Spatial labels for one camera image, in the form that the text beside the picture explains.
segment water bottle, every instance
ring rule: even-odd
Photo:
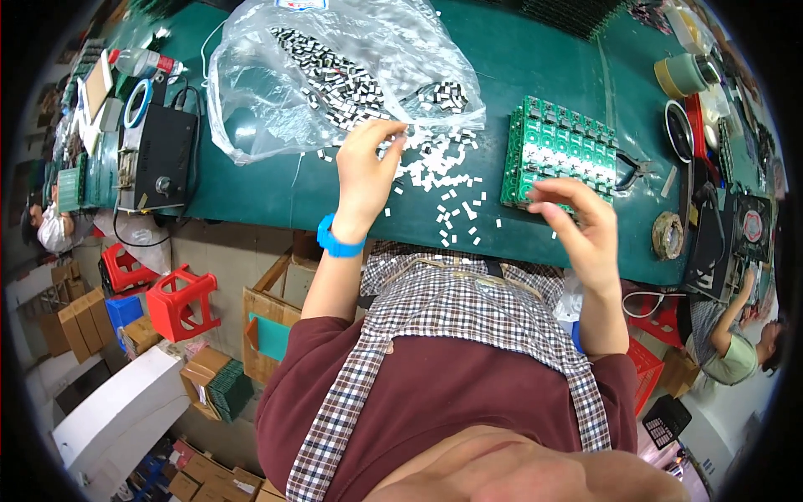
[[[108,57],[117,71],[138,79],[149,79],[162,70],[167,76],[176,76],[184,71],[181,61],[161,55],[148,49],[114,49]]]

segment circuit board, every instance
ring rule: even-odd
[[[733,183],[733,152],[725,120],[719,121],[719,164],[722,166],[722,177],[725,182]]]
[[[546,100],[525,96],[513,110],[500,201],[526,209],[532,183],[576,178],[613,205],[616,130]],[[571,208],[562,206],[569,212]]]

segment tape roll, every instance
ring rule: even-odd
[[[683,224],[680,217],[670,211],[662,212],[653,223],[653,251],[658,259],[675,259],[683,250]]]
[[[134,115],[134,117],[131,117],[131,107],[134,105],[134,101],[141,92],[145,93],[142,96],[142,104],[140,104],[140,107],[137,109],[137,113]],[[153,84],[148,79],[140,80],[131,93],[131,96],[128,97],[128,103],[125,104],[125,110],[123,112],[123,126],[125,126],[126,129],[137,127],[140,124],[142,117],[145,116],[145,112],[148,110],[148,104],[150,103],[151,97],[153,97]]]

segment plaid apron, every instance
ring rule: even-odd
[[[551,314],[563,290],[553,267],[507,261],[503,279],[484,259],[378,242],[361,295],[377,295],[287,480],[287,500],[326,495],[362,406],[395,337],[453,337],[524,353],[566,376],[583,451],[610,449],[605,408],[585,355]]]

